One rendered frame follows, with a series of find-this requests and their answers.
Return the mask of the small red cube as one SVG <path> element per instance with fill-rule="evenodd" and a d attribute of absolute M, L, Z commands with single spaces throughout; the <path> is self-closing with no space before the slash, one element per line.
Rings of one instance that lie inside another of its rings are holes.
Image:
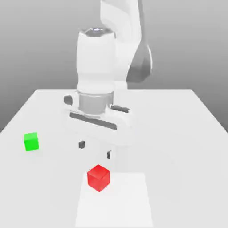
<path fill-rule="evenodd" d="M 110 184 L 110 171 L 101 165 L 96 165 L 87 172 L 87 182 L 90 187 L 101 192 Z"/>

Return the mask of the small green cube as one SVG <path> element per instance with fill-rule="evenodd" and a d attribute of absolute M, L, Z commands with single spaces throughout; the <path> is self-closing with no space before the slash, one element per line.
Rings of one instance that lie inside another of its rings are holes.
<path fill-rule="evenodd" d="M 39 140 L 37 132 L 24 134 L 24 146 L 26 151 L 39 149 Z"/>

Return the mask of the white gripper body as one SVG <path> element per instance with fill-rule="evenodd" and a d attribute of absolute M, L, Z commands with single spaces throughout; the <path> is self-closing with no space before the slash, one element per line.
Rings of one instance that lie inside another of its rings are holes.
<path fill-rule="evenodd" d="M 65 108 L 66 126 L 71 131 L 117 146 L 129 146 L 133 141 L 133 113 L 128 108 L 106 108 L 100 116 L 89 116 Z"/>

